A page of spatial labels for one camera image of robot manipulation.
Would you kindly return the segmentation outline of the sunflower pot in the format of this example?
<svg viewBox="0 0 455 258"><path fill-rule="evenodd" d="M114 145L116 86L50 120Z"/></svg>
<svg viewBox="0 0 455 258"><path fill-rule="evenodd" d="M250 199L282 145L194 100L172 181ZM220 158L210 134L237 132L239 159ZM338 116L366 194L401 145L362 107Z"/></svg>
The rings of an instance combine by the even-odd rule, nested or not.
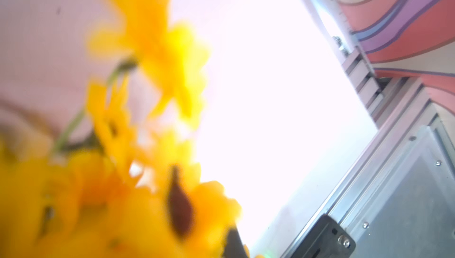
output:
<svg viewBox="0 0 455 258"><path fill-rule="evenodd" d="M202 182L193 142L173 127L142 145L127 107L140 70L196 129L207 48L185 24L169 24L170 0L109 0L119 28L90 36L98 54L122 60L90 80L83 110L59 135L31 113L1 105L1 256L4 258L247 258L241 206L217 181Z"/></svg>

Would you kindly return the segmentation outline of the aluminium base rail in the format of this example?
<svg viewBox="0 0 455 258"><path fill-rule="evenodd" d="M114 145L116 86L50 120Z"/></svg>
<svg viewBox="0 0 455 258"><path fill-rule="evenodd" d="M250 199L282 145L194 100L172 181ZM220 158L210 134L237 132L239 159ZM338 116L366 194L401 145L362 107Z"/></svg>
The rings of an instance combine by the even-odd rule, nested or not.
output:
<svg viewBox="0 0 455 258"><path fill-rule="evenodd" d="M455 77L369 70L355 49L343 63L377 134L341 170L331 159L311 182L327 186L309 218L279 226L263 248L290 258L323 215L356 242L350 258L452 258L455 255Z"/></svg>

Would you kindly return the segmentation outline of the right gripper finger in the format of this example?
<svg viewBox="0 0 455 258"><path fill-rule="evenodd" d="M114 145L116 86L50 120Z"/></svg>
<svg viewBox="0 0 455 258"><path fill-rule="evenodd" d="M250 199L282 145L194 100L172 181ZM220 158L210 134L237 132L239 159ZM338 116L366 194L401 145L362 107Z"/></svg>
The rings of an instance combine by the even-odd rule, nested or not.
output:
<svg viewBox="0 0 455 258"><path fill-rule="evenodd" d="M330 216L323 215L303 239L291 258L349 258L355 240Z"/></svg>

